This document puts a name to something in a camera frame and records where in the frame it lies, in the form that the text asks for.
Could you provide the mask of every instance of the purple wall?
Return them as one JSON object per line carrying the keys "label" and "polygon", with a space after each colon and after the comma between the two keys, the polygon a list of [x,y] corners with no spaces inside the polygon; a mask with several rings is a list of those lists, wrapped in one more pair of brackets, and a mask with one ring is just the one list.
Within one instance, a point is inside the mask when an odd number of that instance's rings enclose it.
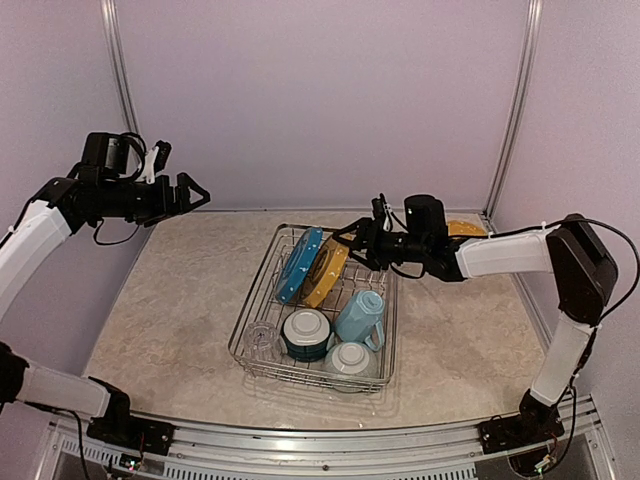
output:
{"label": "purple wall", "polygon": [[[92,130],[124,129],[100,2],[3,2],[0,14],[0,228],[53,176],[64,176]],[[105,226],[121,238],[128,225]],[[47,366],[81,373],[143,241],[93,245],[90,231],[59,248],[0,323],[0,339]],[[47,416],[7,405],[0,478],[28,478]]]}
{"label": "purple wall", "polygon": [[[545,2],[540,42],[515,158],[500,201],[500,229],[568,212],[611,223],[640,244],[640,5]],[[621,269],[634,263],[604,234]],[[549,278],[528,279],[551,327],[557,295]],[[640,471],[640,295],[612,315],[583,375],[602,414],[622,478]]]}
{"label": "purple wall", "polygon": [[208,208],[481,209],[526,0],[119,2],[137,112]]}

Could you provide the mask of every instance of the beige tabletop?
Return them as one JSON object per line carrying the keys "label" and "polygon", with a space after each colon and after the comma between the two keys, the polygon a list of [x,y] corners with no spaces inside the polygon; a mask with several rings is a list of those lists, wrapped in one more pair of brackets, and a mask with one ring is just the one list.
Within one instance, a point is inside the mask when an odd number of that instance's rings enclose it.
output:
{"label": "beige tabletop", "polygon": [[[160,224],[129,276],[86,374],[134,410],[238,426],[388,428],[517,409],[543,353],[504,275],[400,280],[394,376],[348,394],[244,373],[227,342],[281,223],[347,225],[354,212],[195,213]],[[480,224],[475,215],[449,215]]]}

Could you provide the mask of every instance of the glass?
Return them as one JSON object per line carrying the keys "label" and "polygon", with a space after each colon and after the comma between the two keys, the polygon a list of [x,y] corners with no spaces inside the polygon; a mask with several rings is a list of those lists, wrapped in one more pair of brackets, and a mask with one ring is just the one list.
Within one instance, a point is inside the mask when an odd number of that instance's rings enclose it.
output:
{"label": "glass", "polygon": [[282,344],[276,327],[267,322],[255,322],[244,332],[245,353],[252,360],[279,362]]}

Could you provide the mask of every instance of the wire dish rack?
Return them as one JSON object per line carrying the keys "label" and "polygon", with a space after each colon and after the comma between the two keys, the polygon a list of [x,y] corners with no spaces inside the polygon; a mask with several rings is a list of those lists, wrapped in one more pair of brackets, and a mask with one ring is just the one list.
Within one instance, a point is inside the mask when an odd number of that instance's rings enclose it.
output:
{"label": "wire dish rack", "polygon": [[[229,352],[246,372],[255,376],[317,387],[339,387],[341,390],[349,391],[379,391],[391,380],[395,365],[397,277],[388,272],[373,272],[351,259],[347,260],[342,275],[317,310],[324,313],[333,323],[349,299],[358,291],[374,290],[385,300],[383,325],[386,341],[382,349],[375,353],[378,361],[375,378],[324,372],[322,360],[300,362],[283,355],[279,362],[266,362],[254,360],[245,352],[242,336],[248,325],[254,322],[269,322],[280,331],[283,322],[292,312],[299,308],[307,308],[300,298],[302,289],[286,305],[279,303],[274,297],[280,272],[307,228],[309,227],[304,225],[285,224],[276,230],[229,340]],[[331,236],[333,231],[335,230],[323,228],[323,239]]]}

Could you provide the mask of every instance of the teal cup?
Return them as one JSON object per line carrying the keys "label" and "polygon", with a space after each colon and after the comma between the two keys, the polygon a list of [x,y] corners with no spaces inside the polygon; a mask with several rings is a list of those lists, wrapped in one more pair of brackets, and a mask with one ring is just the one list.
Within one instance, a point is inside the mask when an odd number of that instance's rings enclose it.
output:
{"label": "teal cup", "polygon": [[[335,322],[336,334],[343,342],[364,343],[374,352],[384,345],[384,300],[372,290],[356,293]],[[373,342],[373,332],[378,343]]]}

